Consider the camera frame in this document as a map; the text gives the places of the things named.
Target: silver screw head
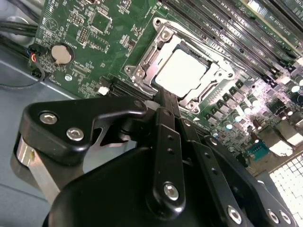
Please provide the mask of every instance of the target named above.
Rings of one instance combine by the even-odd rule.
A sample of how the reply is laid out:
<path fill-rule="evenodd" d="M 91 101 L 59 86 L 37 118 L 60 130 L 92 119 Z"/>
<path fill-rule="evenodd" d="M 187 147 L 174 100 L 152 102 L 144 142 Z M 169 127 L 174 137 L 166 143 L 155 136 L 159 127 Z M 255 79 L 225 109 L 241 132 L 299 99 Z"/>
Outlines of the silver screw head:
<path fill-rule="evenodd" d="M 167 183 L 164 185 L 164 193 L 170 200 L 176 201 L 179 198 L 178 190 L 171 183 Z"/>
<path fill-rule="evenodd" d="M 190 122 L 188 120 L 184 120 L 184 124 L 187 125 L 188 127 L 190 127 Z"/>
<path fill-rule="evenodd" d="M 279 218 L 277 217 L 277 215 L 272 212 L 271 210 L 268 210 L 268 214 L 270 216 L 270 218 L 273 220 L 273 222 L 275 222 L 276 224 L 279 224 Z"/>
<path fill-rule="evenodd" d="M 210 141 L 211 141 L 211 143 L 214 144 L 215 146 L 218 145 L 217 141 L 216 141 L 214 138 L 211 137 L 211 138 L 210 138 Z"/>
<path fill-rule="evenodd" d="M 78 128 L 70 128 L 66 132 L 67 137 L 73 141 L 81 141 L 84 138 L 84 133 L 81 129 Z"/>
<path fill-rule="evenodd" d="M 58 118 L 53 113 L 43 113 L 40 115 L 40 121 L 44 124 L 55 124 Z"/>
<path fill-rule="evenodd" d="M 64 79 L 65 79 L 66 81 L 72 81 L 71 75 L 66 75 L 66 76 L 64 77 Z"/>
<path fill-rule="evenodd" d="M 163 32 L 161 33 L 161 38 L 163 39 L 163 41 L 168 41 L 169 38 L 170 38 L 169 32 L 168 32 L 168 31 L 163 31 Z"/>
<path fill-rule="evenodd" d="M 290 218 L 289 218 L 283 211 L 280 210 L 280 214 L 281 214 L 283 220 L 284 220 L 287 224 L 290 225 L 290 224 L 292 223 L 292 221 L 290 220 Z"/>
<path fill-rule="evenodd" d="M 145 75 L 145 72 L 144 72 L 144 70 L 139 69 L 139 70 L 137 71 L 136 75 L 139 76 L 139 77 L 143 77 L 143 76 Z"/>
<path fill-rule="evenodd" d="M 238 225 L 242 223 L 242 218 L 240 213 L 232 206 L 227 207 L 227 213 L 231 219 Z"/>

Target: motherboard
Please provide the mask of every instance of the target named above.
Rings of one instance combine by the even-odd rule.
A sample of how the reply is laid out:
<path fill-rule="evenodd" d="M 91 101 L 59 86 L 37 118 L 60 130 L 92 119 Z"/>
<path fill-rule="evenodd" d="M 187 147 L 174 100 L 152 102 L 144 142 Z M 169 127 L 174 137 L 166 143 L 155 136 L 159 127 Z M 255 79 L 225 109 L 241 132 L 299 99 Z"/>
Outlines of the motherboard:
<path fill-rule="evenodd" d="M 247 163 L 303 142 L 302 0 L 46 0 L 31 51 L 80 98 L 165 88 Z"/>

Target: green circuit board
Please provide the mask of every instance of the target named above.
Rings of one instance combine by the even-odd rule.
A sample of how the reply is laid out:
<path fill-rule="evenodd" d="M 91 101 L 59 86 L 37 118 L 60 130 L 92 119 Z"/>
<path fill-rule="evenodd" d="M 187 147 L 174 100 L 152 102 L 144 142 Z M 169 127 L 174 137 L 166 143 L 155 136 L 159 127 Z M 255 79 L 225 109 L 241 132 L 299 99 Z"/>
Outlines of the green circuit board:
<path fill-rule="evenodd" d="M 246 72 L 235 67 L 236 79 L 222 81 L 200 104 L 201 113 L 195 115 L 183 112 L 189 120 L 210 131 L 214 125 L 205 116 L 211 113 L 216 102 L 240 80 L 249 87 L 249 93 L 262 106 L 244 117 L 246 123 L 235 123 L 233 130 L 225 131 L 223 122 L 233 122 L 231 111 L 221 119 L 216 128 L 222 132 L 221 142 L 241 151 L 252 143 L 244 133 L 252 119 L 261 119 L 266 125 L 275 124 L 279 119 L 270 112 L 267 102 L 274 98 L 283 99 L 294 111 L 298 106 L 287 96 L 287 89 L 281 87 L 275 95 L 268 95 L 268 84 L 259 74 L 266 74 L 277 63 L 277 59 L 291 65 L 302 52 L 302 40 L 283 29 L 274 15 L 266 14 L 264 19 L 250 20 L 256 15 L 241 0 L 212 0 L 213 8 L 205 0 L 46 0 L 36 34 L 35 43 L 48 50 L 60 43 L 72 49 L 72 61 L 56 65 L 50 53 L 38 57 L 49 79 L 81 98 L 97 97 L 96 87 L 102 78 L 119 78 L 133 86 L 125 73 L 126 65 L 136 65 L 157 32 L 152 21 L 155 17 L 178 22 L 214 49 L 220 50 L 232 61 L 243 61 L 251 70 Z M 247 32 L 237 31 L 243 27 Z"/>

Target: black cable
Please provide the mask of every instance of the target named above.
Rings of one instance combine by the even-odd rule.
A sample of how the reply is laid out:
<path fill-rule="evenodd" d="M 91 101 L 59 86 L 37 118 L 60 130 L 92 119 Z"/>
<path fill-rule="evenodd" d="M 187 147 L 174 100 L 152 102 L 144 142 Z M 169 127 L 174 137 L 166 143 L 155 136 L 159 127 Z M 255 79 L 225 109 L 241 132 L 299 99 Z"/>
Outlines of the black cable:
<path fill-rule="evenodd" d="M 7 0 L 7 1 L 17 6 L 25 15 L 27 15 L 33 21 L 37 23 L 39 22 L 39 16 L 20 0 Z"/>
<path fill-rule="evenodd" d="M 37 31 L 37 25 L 29 25 L 24 23 L 18 23 L 14 21 L 0 21 L 0 27 L 8 27 L 8 28 L 16 28 L 16 29 L 23 29 L 23 30 L 31 30 Z"/>
<path fill-rule="evenodd" d="M 13 33 L 15 35 L 24 35 L 28 37 L 35 37 L 36 33 L 33 31 L 21 30 L 16 28 L 9 28 L 9 27 L 0 27 L 1 32 Z"/>
<path fill-rule="evenodd" d="M 7 37 L 0 34 L 0 44 L 6 47 L 8 50 L 24 57 L 26 59 L 29 58 L 27 54 L 27 48 L 15 43 L 14 41 L 8 39 Z"/>
<path fill-rule="evenodd" d="M 32 86 L 34 86 L 34 85 L 40 83 L 41 81 L 43 81 L 45 79 L 45 72 L 43 70 L 42 65 L 40 63 L 38 63 L 38 62 L 34 62 L 34 64 L 41 71 L 41 77 L 39 78 L 39 80 L 35 81 L 32 84 L 23 85 L 23 86 L 14 86 L 14 85 L 0 84 L 0 88 L 11 89 L 11 90 L 21 90 L 21 89 L 25 89 L 25 88 L 31 88 Z"/>

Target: red wire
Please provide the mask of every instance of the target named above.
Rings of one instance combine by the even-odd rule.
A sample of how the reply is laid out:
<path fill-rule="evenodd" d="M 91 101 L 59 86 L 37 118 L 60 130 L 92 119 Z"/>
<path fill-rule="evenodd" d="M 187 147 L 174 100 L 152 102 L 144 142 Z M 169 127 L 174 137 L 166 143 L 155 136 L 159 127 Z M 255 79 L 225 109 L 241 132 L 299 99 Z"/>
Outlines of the red wire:
<path fill-rule="evenodd" d="M 36 58 L 36 55 L 33 53 L 33 54 L 31 54 L 31 60 L 33 61 L 33 62 L 36 62 L 37 61 L 37 58 Z"/>

